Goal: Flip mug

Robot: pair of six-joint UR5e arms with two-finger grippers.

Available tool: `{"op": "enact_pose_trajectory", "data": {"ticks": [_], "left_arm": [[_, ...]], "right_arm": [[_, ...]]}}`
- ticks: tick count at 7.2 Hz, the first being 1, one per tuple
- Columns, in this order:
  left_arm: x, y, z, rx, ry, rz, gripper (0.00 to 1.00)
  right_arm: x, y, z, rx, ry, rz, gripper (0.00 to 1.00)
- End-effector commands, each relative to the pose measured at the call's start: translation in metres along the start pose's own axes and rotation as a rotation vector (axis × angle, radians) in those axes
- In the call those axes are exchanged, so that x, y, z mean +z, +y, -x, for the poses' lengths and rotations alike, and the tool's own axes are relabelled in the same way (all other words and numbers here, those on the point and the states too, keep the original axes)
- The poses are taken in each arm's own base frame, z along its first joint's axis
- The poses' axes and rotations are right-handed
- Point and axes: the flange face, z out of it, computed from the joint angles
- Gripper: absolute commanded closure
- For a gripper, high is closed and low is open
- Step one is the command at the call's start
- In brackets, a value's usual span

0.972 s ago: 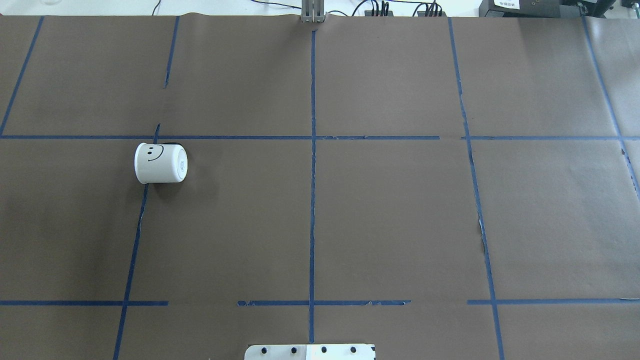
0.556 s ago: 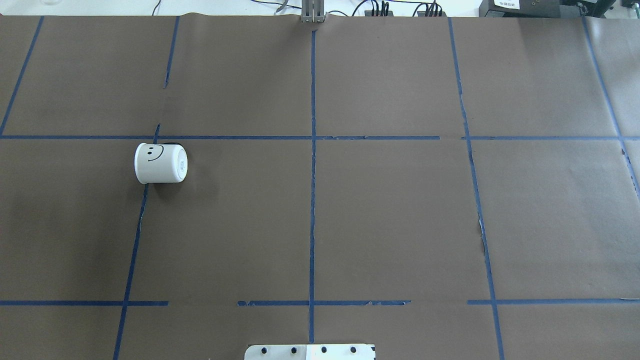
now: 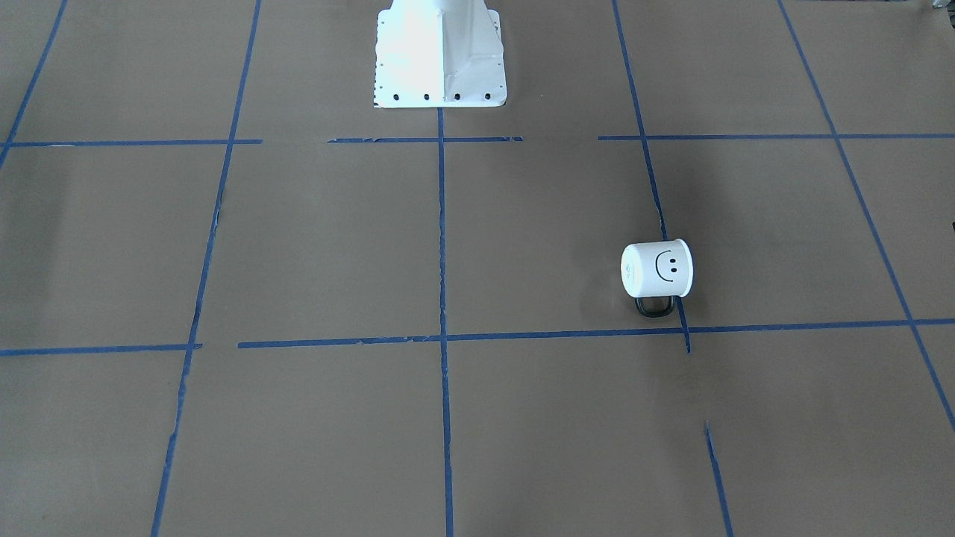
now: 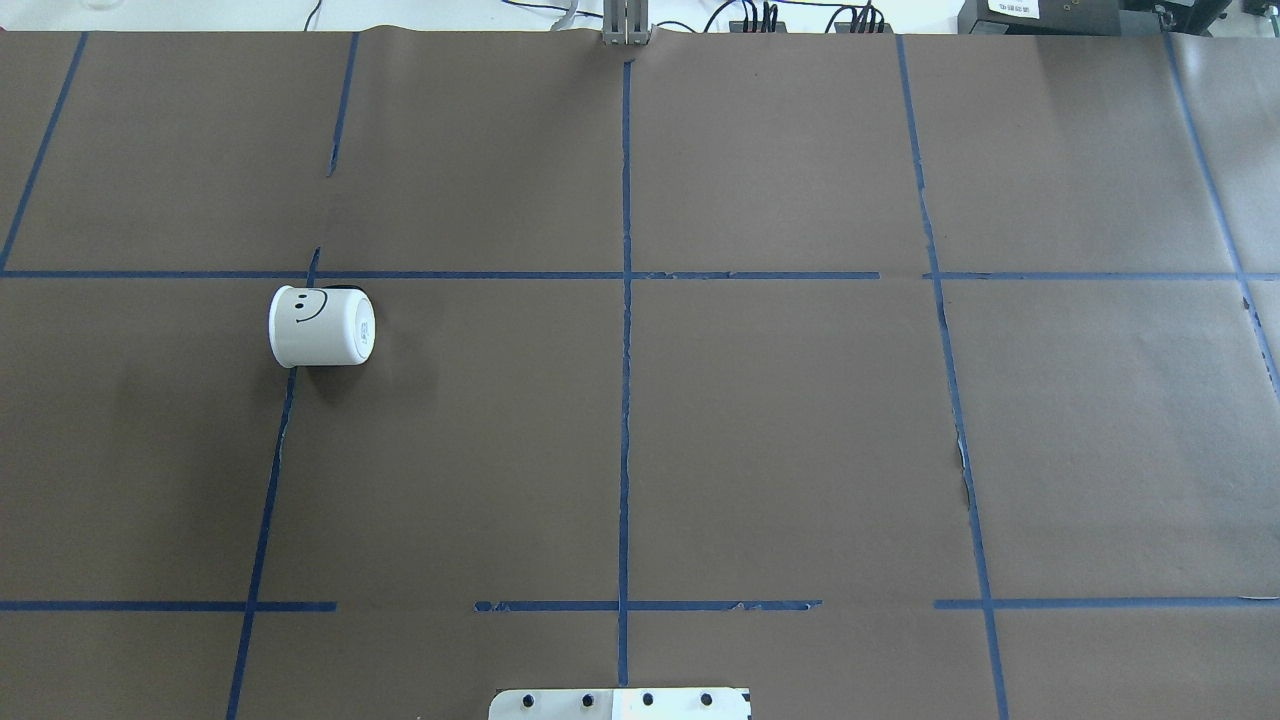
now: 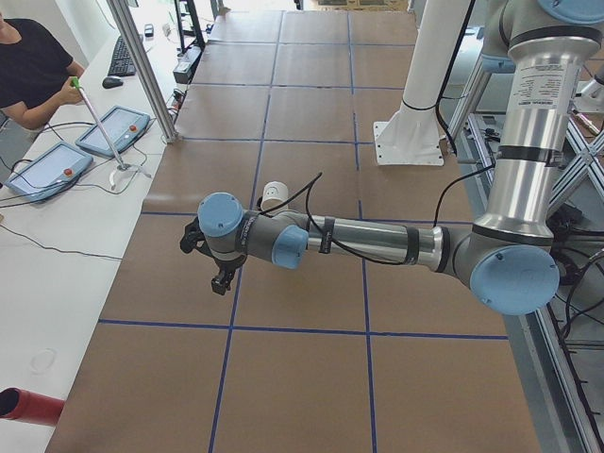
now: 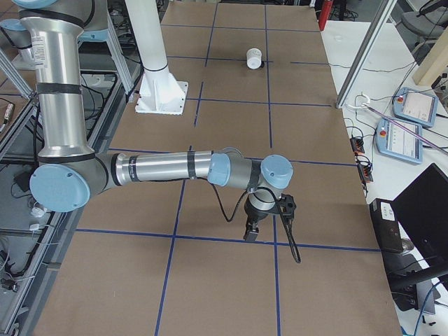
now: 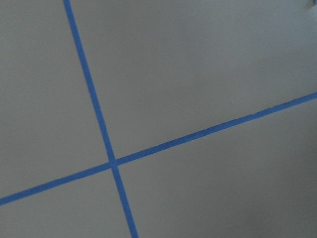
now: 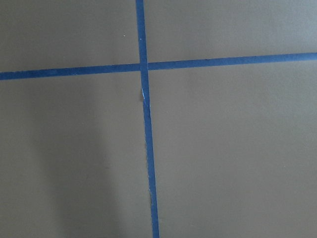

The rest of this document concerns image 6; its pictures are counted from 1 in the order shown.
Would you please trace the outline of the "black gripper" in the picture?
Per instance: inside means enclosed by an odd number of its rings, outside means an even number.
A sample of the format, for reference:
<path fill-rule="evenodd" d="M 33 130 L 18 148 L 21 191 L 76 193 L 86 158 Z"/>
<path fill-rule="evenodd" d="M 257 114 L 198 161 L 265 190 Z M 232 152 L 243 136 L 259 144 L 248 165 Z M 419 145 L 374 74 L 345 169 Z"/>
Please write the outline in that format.
<path fill-rule="evenodd" d="M 247 215 L 245 241 L 255 241 L 259 233 L 258 222 L 277 213 L 276 200 L 275 194 L 268 188 L 259 188 L 247 197 L 244 204 Z"/>

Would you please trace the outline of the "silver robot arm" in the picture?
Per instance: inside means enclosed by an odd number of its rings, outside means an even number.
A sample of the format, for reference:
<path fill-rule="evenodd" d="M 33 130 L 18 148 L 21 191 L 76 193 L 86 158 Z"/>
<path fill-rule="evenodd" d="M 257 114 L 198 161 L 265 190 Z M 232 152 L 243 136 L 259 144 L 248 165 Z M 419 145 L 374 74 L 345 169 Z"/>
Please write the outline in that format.
<path fill-rule="evenodd" d="M 259 222 L 278 215 L 292 233 L 295 203 L 284 193 L 293 176 L 283 156 L 261 161 L 237 149 L 128 156 L 101 155 L 85 130 L 78 40 L 107 19 L 98 1 L 19 1 L 22 27 L 30 33 L 44 146 L 30 178 L 34 199 L 56 212 L 70 212 L 110 188 L 132 182 L 202 179 L 212 186 L 242 189 L 247 215 L 244 239 L 252 242 Z"/>

